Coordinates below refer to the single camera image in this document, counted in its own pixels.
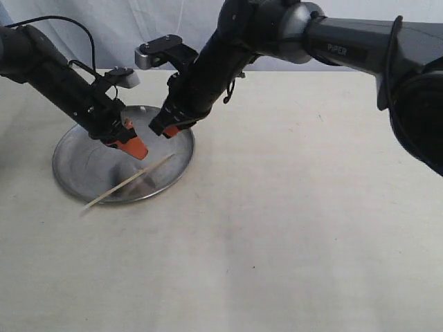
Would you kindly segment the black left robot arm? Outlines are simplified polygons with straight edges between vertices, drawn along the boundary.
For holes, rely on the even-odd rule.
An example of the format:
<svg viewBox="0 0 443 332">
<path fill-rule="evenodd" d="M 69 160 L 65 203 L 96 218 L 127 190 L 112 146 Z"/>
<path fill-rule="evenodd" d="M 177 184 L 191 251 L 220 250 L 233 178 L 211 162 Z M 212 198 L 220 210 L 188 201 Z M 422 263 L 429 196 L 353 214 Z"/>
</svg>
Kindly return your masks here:
<svg viewBox="0 0 443 332">
<path fill-rule="evenodd" d="M 133 69 L 116 67 L 101 75 L 79 61 L 67 60 L 37 28 L 3 26 L 1 76 L 31 85 L 90 138 L 139 160 L 148 155 L 132 122 L 122 117 L 125 104 L 107 95 L 113 86 L 130 89 L 138 85 Z"/>
</svg>

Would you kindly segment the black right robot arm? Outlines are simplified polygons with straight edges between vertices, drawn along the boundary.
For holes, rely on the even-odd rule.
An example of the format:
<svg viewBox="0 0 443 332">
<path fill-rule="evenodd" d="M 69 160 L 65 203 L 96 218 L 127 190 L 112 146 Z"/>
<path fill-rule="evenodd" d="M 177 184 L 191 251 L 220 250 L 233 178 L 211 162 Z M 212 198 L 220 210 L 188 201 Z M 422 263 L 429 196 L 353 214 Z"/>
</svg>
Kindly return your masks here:
<svg viewBox="0 0 443 332">
<path fill-rule="evenodd" d="M 442 173 L 442 25 L 331 18 L 312 2 L 225 1 L 197 58 L 169 81 L 150 129 L 170 138 L 192 127 L 216 100 L 230 100 L 236 77 L 262 56 L 373 75 L 400 145 Z"/>
</svg>

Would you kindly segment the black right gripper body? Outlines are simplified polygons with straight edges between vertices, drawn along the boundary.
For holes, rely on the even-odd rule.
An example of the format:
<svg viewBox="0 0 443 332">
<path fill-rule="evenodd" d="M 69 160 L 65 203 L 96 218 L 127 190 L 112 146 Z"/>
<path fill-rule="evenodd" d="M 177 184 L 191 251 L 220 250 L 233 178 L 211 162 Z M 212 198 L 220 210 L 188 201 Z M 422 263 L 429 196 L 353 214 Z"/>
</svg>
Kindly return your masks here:
<svg viewBox="0 0 443 332">
<path fill-rule="evenodd" d="M 238 73 L 238 49 L 203 49 L 190 69 L 174 81 L 149 128 L 160 136 L 170 126 L 183 130 L 204 119 L 220 96 L 230 100 Z"/>
</svg>

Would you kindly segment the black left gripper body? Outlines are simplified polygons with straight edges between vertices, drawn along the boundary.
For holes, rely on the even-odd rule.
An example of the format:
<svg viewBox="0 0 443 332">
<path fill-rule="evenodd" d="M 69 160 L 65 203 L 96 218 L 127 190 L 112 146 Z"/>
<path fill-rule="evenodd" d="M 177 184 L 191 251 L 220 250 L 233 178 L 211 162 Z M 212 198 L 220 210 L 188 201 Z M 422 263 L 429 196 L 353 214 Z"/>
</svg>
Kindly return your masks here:
<svg viewBox="0 0 443 332">
<path fill-rule="evenodd" d="M 110 98 L 107 91 L 126 73 L 123 68 L 115 68 L 88 83 L 72 68 L 63 68 L 58 77 L 59 108 L 93 139 L 119 140 L 125 135 L 120 115 L 125 105 L 117 98 Z"/>
</svg>

